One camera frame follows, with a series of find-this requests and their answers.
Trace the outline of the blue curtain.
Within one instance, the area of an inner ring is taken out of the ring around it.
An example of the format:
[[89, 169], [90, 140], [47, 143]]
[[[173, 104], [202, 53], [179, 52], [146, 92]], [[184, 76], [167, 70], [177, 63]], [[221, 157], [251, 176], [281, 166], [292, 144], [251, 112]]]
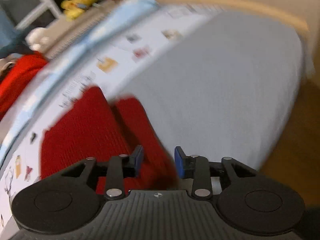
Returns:
[[28, 55], [33, 51], [25, 38], [30, 30], [17, 30], [1, 8], [1, 59], [11, 54]]

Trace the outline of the small red knit sweater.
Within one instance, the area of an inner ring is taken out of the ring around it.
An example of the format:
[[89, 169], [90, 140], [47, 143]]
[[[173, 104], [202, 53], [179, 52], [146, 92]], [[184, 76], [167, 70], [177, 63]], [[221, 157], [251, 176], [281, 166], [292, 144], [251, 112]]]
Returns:
[[125, 191], [175, 187], [175, 165], [160, 144], [142, 104], [134, 97], [108, 103], [99, 87], [91, 87], [44, 133], [41, 178], [87, 157], [104, 162], [112, 156], [131, 154], [138, 145], [144, 150], [142, 166], [136, 178], [124, 180]]

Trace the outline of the red folded knit blanket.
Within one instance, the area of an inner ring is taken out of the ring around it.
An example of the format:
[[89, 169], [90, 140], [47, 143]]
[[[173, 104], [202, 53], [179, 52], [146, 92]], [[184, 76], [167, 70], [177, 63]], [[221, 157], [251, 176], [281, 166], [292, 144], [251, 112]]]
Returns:
[[20, 57], [13, 68], [1, 80], [1, 119], [23, 92], [35, 75], [48, 64], [38, 51]]

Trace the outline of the yellow plush toy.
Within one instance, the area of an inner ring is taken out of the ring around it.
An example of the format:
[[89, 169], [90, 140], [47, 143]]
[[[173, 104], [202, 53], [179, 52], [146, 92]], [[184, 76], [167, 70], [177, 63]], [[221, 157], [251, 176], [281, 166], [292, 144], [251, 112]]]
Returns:
[[73, 21], [86, 12], [98, 0], [64, 0], [61, 8], [67, 21]]

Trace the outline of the white plush toy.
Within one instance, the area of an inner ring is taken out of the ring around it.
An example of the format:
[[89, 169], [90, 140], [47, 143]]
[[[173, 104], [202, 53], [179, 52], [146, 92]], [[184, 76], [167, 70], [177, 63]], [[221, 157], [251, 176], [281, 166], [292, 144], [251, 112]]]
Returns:
[[25, 40], [31, 50], [44, 52], [50, 45], [49, 30], [43, 27], [35, 28], [29, 32]]

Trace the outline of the light blue folded duvet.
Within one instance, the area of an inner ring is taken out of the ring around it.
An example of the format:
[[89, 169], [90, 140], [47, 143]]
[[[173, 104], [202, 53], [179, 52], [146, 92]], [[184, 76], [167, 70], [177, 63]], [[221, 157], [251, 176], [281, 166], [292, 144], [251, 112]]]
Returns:
[[43, 67], [1, 121], [9, 123], [8, 132], [1, 142], [1, 165], [41, 104], [76, 64], [99, 43], [110, 39], [157, 9], [155, 0], [122, 0], [97, 25]]

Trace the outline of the wooden bed frame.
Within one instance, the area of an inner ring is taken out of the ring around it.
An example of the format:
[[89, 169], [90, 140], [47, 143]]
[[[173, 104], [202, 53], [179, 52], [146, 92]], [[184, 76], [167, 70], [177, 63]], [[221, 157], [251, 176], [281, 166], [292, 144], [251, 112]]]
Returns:
[[293, 27], [296, 32], [305, 40], [309, 39], [309, 26], [307, 22], [289, 12], [248, 0], [156, 0], [159, 3], [197, 3], [213, 4], [224, 8], [231, 8], [240, 11], [252, 12], [257, 15], [267, 16], [278, 20], [283, 24]]

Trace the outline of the grey deer print bedsheet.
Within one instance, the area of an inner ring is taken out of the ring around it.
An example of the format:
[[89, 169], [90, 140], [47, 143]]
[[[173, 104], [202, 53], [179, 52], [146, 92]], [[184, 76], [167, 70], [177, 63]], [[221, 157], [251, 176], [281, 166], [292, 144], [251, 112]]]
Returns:
[[172, 153], [233, 157], [259, 168], [287, 121], [304, 70], [295, 29], [263, 16], [210, 5], [167, 5], [83, 52], [41, 103], [24, 104], [27, 129], [1, 170], [1, 233], [12, 199], [40, 177], [44, 132], [83, 91], [135, 96]]

